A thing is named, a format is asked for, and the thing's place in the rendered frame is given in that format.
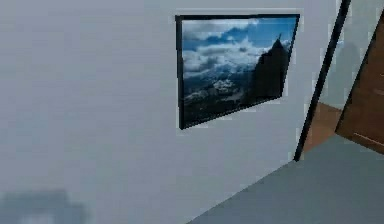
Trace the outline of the brown wooden room door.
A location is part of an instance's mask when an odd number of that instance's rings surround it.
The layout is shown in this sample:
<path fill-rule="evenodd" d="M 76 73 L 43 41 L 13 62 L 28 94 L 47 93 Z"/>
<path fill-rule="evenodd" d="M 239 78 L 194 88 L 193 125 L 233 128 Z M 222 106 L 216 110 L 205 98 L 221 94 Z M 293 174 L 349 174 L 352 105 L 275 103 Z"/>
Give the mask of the brown wooden room door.
<path fill-rule="evenodd" d="M 384 155 L 384 9 L 343 108 L 336 134 Z"/>

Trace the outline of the framed mountain sky picture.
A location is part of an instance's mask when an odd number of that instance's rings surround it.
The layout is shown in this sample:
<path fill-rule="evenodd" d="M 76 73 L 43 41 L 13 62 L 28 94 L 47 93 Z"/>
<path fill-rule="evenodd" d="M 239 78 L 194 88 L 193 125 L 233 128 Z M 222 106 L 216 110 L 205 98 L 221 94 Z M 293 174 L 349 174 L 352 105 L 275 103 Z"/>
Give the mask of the framed mountain sky picture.
<path fill-rule="evenodd" d="M 299 21 L 298 13 L 177 15 L 179 128 L 282 97 Z"/>

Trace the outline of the black door frame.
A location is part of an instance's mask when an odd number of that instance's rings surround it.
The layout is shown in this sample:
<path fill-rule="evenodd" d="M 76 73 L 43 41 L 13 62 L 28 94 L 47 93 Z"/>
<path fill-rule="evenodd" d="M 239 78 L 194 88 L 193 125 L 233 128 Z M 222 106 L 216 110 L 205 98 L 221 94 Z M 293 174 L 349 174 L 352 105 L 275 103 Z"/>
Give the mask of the black door frame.
<path fill-rule="evenodd" d="M 319 76 L 318 76 L 318 79 L 316 81 L 315 89 L 314 89 L 314 92 L 313 92 L 313 95 L 312 95 L 312 98 L 310 101 L 308 112 L 306 114 L 304 125 L 302 128 L 301 134 L 300 134 L 300 138 L 298 140 L 298 144 L 297 144 L 297 147 L 295 150 L 294 157 L 293 157 L 293 160 L 295 162 L 298 162 L 300 160 L 301 155 L 304 151 L 305 141 L 307 139 L 307 135 L 309 133 L 310 126 L 311 126 L 311 123 L 312 123 L 314 115 L 315 115 L 316 107 L 317 107 L 317 104 L 319 102 L 319 99 L 320 99 L 320 96 L 321 96 L 321 93 L 322 93 L 322 90 L 324 87 L 324 83 L 326 81 L 326 77 L 327 77 L 327 74 L 328 74 L 329 69 L 330 69 L 330 65 L 331 65 L 331 62 L 332 62 L 332 59 L 334 56 L 334 52 L 335 52 L 335 49 L 337 47 L 337 43 L 339 41 L 346 17 L 348 15 L 351 1 L 352 0 L 341 0 L 340 7 L 339 7 L 339 10 L 337 13 L 337 17 L 335 19 L 335 23 L 334 23 L 334 26 L 333 26 L 333 29 L 332 29 L 332 32 L 330 35 L 330 40 L 329 40 L 329 43 L 327 46 L 327 50 L 325 52 L 323 63 L 322 63 L 321 69 L 319 71 Z"/>

